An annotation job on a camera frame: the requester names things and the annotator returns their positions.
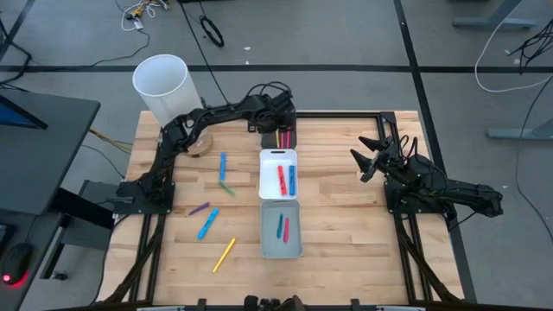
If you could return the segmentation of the dark translucent plastic bin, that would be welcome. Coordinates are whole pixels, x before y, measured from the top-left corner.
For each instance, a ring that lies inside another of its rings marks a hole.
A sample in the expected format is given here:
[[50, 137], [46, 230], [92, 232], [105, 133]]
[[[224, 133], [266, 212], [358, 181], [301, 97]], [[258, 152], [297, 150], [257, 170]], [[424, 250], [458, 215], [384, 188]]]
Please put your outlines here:
[[[281, 131], [290, 131], [290, 149], [295, 149], [297, 145], [297, 137], [296, 137], [296, 131], [295, 130], [279, 130], [279, 139], [280, 139], [280, 133]], [[261, 146], [263, 149], [276, 149], [276, 138], [275, 138], [275, 132], [271, 132], [268, 134], [262, 135], [262, 141]]]

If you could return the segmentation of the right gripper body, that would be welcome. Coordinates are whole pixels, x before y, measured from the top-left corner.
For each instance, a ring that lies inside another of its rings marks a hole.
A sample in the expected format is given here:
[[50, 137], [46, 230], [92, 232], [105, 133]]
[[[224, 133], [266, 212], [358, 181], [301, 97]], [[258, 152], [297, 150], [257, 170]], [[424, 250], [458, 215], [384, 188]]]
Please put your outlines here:
[[378, 140], [374, 152], [373, 167], [383, 174], [405, 174], [408, 172], [407, 160], [397, 139], [388, 136]]

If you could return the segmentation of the black bulky device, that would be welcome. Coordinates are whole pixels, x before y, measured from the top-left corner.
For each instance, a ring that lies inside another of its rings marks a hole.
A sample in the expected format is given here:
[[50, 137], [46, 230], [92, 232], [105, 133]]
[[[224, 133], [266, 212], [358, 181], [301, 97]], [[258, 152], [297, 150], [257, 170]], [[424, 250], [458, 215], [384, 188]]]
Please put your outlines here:
[[248, 295], [244, 300], [244, 311], [306, 311], [306, 308], [297, 295], [284, 301]]

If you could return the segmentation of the black aluminium rig frame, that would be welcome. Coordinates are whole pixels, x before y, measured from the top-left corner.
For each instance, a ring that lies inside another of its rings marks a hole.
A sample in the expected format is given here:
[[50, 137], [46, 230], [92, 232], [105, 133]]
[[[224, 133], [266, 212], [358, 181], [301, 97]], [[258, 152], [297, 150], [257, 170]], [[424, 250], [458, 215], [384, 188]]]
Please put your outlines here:
[[[247, 295], [299, 296], [311, 305], [406, 303], [436, 299], [419, 272], [406, 288], [394, 219], [385, 205], [384, 179], [367, 183], [351, 149], [359, 136], [376, 138], [397, 130], [421, 138], [415, 111], [379, 116], [367, 111], [303, 111], [297, 120], [298, 186], [303, 253], [293, 259], [261, 254], [259, 153], [261, 138], [243, 121], [213, 126], [212, 150], [199, 158], [179, 155], [172, 213], [165, 220], [161, 250], [145, 265], [134, 288], [137, 299], [156, 304], [234, 305]], [[219, 185], [221, 152], [226, 152]], [[196, 207], [210, 207], [191, 216]], [[203, 239], [198, 232], [214, 208], [217, 218]], [[214, 265], [232, 238], [236, 243], [216, 273]]]

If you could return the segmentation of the white plastic bin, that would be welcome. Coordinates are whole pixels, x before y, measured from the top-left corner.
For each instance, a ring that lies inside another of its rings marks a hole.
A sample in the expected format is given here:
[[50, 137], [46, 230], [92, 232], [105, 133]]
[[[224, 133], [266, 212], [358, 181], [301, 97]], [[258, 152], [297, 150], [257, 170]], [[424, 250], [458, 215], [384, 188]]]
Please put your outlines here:
[[[294, 200], [298, 193], [297, 153], [293, 149], [263, 149], [259, 153], [259, 189], [262, 200]], [[283, 166], [287, 195], [282, 196], [277, 166]], [[289, 166], [296, 167], [296, 196], [289, 195]]]

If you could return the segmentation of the light grey plastic bin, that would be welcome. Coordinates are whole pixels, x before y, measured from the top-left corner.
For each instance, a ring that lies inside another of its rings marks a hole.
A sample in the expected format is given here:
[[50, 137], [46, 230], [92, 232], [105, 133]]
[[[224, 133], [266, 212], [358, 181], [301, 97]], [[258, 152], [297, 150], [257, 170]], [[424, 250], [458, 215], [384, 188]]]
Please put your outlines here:
[[[289, 218], [289, 241], [277, 238], [279, 215]], [[303, 253], [300, 204], [296, 200], [266, 200], [260, 206], [261, 254], [269, 259], [291, 259]]]

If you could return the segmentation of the monitor with blue screen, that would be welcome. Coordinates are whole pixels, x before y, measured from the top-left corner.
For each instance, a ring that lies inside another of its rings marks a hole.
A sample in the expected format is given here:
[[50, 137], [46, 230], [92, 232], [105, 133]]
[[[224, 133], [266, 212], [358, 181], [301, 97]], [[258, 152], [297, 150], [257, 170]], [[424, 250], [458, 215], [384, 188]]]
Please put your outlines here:
[[41, 130], [48, 128], [48, 125], [38, 117], [25, 111], [3, 95], [0, 95], [0, 124]]

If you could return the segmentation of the black computer mouse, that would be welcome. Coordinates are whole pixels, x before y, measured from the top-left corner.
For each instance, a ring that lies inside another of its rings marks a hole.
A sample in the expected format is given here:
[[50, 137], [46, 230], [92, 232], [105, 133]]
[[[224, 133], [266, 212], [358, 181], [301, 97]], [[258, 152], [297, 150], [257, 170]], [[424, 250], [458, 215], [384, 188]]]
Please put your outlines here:
[[33, 247], [27, 243], [13, 246], [0, 265], [0, 280], [8, 286], [16, 286], [27, 275]]

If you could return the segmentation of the grey desk foot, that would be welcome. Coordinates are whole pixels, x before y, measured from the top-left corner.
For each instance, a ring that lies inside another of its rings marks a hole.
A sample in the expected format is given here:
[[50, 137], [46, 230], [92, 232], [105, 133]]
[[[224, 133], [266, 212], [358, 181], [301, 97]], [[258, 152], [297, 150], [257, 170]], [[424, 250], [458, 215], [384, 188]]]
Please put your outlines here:
[[456, 17], [452, 25], [466, 29], [497, 29], [502, 31], [529, 30], [537, 26], [534, 19], [512, 17], [523, 0], [503, 0], [503, 3], [489, 16]]
[[534, 128], [490, 128], [486, 136], [492, 139], [528, 140], [528, 141], [552, 141], [553, 142], [553, 118]]

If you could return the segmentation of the light blue marker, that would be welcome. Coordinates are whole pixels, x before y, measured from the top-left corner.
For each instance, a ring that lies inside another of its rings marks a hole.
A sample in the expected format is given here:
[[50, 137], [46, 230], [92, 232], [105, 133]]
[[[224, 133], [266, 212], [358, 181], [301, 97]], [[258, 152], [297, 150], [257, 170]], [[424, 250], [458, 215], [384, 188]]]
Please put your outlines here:
[[219, 210], [217, 208], [214, 208], [212, 210], [212, 212], [210, 213], [210, 215], [208, 216], [207, 221], [205, 222], [205, 224], [201, 227], [200, 231], [198, 232], [197, 239], [203, 239], [206, 236], [207, 232], [211, 228], [211, 226], [212, 226], [214, 220], [217, 218], [218, 214], [219, 214]]

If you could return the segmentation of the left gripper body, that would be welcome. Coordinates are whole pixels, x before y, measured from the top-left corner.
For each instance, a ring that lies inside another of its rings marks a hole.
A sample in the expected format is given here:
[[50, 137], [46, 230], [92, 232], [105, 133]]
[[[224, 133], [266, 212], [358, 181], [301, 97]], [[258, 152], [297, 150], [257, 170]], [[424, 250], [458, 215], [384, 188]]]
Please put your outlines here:
[[251, 95], [260, 107], [248, 118], [250, 133], [272, 133], [296, 128], [296, 108], [291, 91], [282, 91], [275, 97], [269, 94]]

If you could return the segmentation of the black desk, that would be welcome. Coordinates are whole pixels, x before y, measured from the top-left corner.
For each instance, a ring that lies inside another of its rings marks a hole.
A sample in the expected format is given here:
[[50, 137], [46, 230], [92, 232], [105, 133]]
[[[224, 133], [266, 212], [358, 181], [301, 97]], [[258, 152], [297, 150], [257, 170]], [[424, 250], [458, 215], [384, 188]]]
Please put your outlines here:
[[16, 286], [0, 280], [0, 311], [18, 311], [58, 228], [69, 219], [110, 230], [111, 211], [62, 188], [100, 103], [54, 95], [0, 90], [0, 95], [48, 125], [46, 130], [0, 124], [0, 225], [12, 232], [0, 252], [33, 247], [27, 275]]

